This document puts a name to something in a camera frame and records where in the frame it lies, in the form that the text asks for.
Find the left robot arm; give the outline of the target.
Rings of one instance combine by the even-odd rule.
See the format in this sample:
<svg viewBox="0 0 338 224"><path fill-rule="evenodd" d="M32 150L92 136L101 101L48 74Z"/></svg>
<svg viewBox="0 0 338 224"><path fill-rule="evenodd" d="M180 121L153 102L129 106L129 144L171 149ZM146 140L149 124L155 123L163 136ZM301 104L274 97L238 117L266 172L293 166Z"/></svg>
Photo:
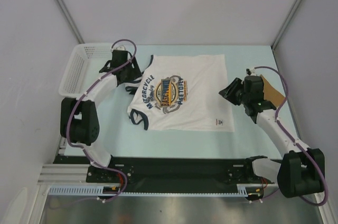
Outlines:
<svg viewBox="0 0 338 224"><path fill-rule="evenodd" d="M112 57L99 70L97 80L77 98L65 97L61 102L60 134L73 148L81 149L90 163L99 167L98 175L112 181L117 169L110 165L111 154L98 142L100 123L98 106L122 83L142 76L136 52L113 49Z"/></svg>

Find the tan tank top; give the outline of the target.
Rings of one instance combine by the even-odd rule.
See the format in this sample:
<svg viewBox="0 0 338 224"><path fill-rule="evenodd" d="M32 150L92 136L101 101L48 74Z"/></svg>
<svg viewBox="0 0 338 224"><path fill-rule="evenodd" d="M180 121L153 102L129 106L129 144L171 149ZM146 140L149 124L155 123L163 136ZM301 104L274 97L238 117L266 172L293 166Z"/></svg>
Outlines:
<svg viewBox="0 0 338 224"><path fill-rule="evenodd" d="M276 90L263 75L260 76L264 83L264 100L270 101L276 109L279 108L283 104L285 96Z"/></svg>

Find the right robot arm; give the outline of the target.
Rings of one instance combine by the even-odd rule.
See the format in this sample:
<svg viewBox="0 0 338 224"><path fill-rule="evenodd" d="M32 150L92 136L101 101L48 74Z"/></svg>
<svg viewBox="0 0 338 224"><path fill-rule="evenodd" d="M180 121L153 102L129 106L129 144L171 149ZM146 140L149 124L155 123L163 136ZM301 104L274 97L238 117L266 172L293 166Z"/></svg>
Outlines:
<svg viewBox="0 0 338 224"><path fill-rule="evenodd" d="M266 133L282 156L280 162L267 157L254 158L252 164L243 169L245 179L257 182L261 177L266 178L276 183L287 198L314 193L328 196L323 152L310 148L282 125L278 112L282 95L273 91L263 76L254 74L243 80L235 78L219 91L228 102L244 107L245 113Z"/></svg>

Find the white tank top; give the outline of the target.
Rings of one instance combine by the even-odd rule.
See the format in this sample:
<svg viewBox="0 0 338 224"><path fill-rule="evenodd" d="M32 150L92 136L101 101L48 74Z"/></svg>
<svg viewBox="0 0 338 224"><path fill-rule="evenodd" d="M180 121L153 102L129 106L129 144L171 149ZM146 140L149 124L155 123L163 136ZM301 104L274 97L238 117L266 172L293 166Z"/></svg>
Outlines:
<svg viewBox="0 0 338 224"><path fill-rule="evenodd" d="M219 94L227 84L223 54L151 55L127 114L144 130L233 133L231 105Z"/></svg>

